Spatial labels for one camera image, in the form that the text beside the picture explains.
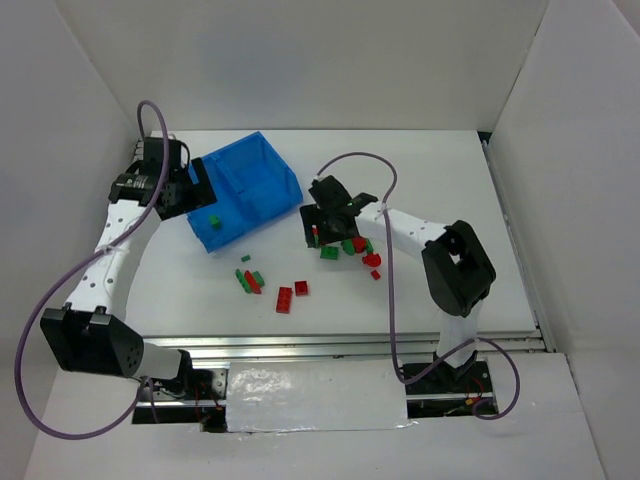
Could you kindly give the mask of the small green lego brick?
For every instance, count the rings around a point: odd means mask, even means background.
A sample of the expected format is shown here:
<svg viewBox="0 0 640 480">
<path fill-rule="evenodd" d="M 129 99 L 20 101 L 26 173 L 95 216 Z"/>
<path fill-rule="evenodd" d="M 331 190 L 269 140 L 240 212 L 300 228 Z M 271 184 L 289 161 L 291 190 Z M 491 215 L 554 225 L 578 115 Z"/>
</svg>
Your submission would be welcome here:
<svg viewBox="0 0 640 480">
<path fill-rule="evenodd" d="M 213 229 L 215 229 L 215 230 L 218 230 L 218 229 L 220 229 L 222 227 L 221 219 L 216 215 L 211 215 L 209 217 L 209 223 L 210 223 L 211 227 Z"/>
</svg>

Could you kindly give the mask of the green square lego brick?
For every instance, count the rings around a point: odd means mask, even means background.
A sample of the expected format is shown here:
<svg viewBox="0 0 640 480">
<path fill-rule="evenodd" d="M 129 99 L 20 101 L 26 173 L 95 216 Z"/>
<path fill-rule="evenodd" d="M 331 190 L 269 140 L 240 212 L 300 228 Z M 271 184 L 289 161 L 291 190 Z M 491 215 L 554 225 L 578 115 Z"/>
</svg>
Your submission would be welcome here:
<svg viewBox="0 0 640 480">
<path fill-rule="evenodd" d="M 337 261 L 339 259 L 340 249 L 336 246 L 324 245 L 320 249 L 320 258 L 324 260 Z"/>
</svg>

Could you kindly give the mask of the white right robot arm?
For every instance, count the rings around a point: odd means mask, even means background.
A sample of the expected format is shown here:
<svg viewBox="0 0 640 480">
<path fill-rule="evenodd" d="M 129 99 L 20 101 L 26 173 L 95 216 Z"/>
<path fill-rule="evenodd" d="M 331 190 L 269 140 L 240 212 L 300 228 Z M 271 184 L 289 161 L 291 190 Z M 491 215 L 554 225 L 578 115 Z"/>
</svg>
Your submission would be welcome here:
<svg viewBox="0 0 640 480">
<path fill-rule="evenodd" d="M 462 220 L 449 225 L 423 220 L 369 194 L 361 194 L 338 208 L 308 204 L 301 206 L 299 212 L 310 247 L 356 237 L 385 243 L 391 358 L 403 385 L 422 380 L 443 364 L 461 375 L 473 363 L 479 312 L 497 274 L 470 224 Z M 441 321 L 433 363 L 412 377 L 405 375 L 397 351 L 396 251 L 423 266 L 429 298 Z"/>
</svg>

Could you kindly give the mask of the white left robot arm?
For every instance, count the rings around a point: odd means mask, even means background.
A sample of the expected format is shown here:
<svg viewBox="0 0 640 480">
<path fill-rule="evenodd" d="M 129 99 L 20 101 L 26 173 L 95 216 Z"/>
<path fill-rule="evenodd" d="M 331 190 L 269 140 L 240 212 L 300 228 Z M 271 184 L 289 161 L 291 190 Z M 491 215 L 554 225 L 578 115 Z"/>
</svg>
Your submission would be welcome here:
<svg viewBox="0 0 640 480">
<path fill-rule="evenodd" d="M 170 390 L 192 382 L 190 355 L 147 343 L 125 322 L 142 255 L 164 220 L 216 202 L 202 159 L 181 140 L 146 137 L 132 164 L 112 183 L 98 259 L 84 268 L 60 308 L 47 308 L 40 328 L 68 372 L 150 378 Z"/>
</svg>

